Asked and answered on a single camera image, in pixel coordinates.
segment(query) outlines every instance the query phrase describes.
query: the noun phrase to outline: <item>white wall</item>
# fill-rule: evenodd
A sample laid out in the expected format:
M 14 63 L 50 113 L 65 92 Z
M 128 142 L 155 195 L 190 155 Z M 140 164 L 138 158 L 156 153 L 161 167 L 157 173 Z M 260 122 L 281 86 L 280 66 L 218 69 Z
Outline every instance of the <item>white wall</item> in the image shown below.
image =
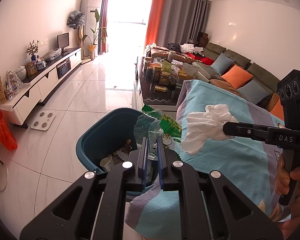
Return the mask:
M 265 1 L 211 3 L 209 41 L 233 50 L 279 79 L 300 70 L 300 11 Z
M 43 56 L 57 48 L 57 35 L 69 32 L 70 46 L 77 47 L 77 30 L 66 25 L 69 14 L 80 10 L 81 0 L 2 0 L 0 3 L 0 76 L 24 65 L 30 57 L 26 49 L 32 40 L 48 39 L 39 48 Z

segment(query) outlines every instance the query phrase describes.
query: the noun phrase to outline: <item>gray curtain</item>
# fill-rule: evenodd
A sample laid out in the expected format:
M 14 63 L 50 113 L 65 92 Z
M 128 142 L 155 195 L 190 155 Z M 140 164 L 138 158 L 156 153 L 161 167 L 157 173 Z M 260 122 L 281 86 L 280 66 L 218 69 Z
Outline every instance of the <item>gray curtain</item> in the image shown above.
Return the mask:
M 157 45 L 180 45 L 196 40 L 205 30 L 208 15 L 207 0 L 165 0 L 162 11 Z
M 108 1 L 102 0 L 101 12 L 100 12 L 100 21 L 99 27 L 107 27 L 107 11 L 108 11 Z M 99 37 L 103 37 L 103 32 L 99 32 Z M 98 53 L 107 52 L 107 46 L 104 44 L 101 39 L 98 42 Z

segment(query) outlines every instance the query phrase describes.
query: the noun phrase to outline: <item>blue pillow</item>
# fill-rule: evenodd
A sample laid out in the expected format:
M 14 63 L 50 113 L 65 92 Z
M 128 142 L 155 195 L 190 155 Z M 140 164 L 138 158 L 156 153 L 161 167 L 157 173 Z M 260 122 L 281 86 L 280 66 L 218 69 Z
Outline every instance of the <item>blue pillow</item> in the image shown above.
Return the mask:
M 221 53 L 211 67 L 222 75 L 233 62 L 234 61 L 232 59 Z
M 243 87 L 237 89 L 237 91 L 249 102 L 253 104 L 259 103 L 262 99 L 269 96 L 269 93 L 265 91 L 257 82 L 251 80 Z

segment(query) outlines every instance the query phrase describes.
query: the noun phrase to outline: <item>curtain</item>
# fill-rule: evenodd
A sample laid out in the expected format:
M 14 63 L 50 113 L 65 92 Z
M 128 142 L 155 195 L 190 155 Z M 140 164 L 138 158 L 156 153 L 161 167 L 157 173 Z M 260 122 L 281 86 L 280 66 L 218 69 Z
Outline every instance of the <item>curtain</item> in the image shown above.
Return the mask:
M 207 0 L 165 0 L 156 43 L 167 47 L 168 43 L 180 45 L 196 40 L 205 30 L 208 14 Z
M 152 0 L 145 46 L 157 41 L 164 1 L 165 0 Z
M 107 27 L 107 11 L 108 11 L 108 0 L 102 0 L 99 27 Z M 99 32 L 99 37 L 104 37 L 103 31 Z M 101 39 L 98 41 L 98 53 L 107 52 L 107 44 L 103 43 Z

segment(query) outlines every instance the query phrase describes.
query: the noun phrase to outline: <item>blue towel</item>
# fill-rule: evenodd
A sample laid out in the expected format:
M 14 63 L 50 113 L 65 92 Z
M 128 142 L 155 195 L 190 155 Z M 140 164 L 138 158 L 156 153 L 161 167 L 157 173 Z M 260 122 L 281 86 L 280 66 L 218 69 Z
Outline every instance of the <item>blue towel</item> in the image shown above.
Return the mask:
M 205 112 L 206 105 L 228 105 L 230 113 L 239 122 L 274 127 L 278 127 L 278 122 L 283 124 L 265 109 L 199 80 L 185 81 L 181 95 L 186 95 L 177 113 L 182 140 L 187 134 L 187 114 Z M 197 155 L 190 156 L 180 149 L 180 157 L 197 171 L 220 171 L 272 221 L 277 222 L 290 213 L 288 207 L 278 203 L 279 196 L 274 191 L 281 152 L 276 146 L 236 137 L 226 141 L 208 139 Z M 156 180 L 151 190 L 130 203 L 126 223 L 149 239 L 181 239 L 178 192 L 163 192 Z

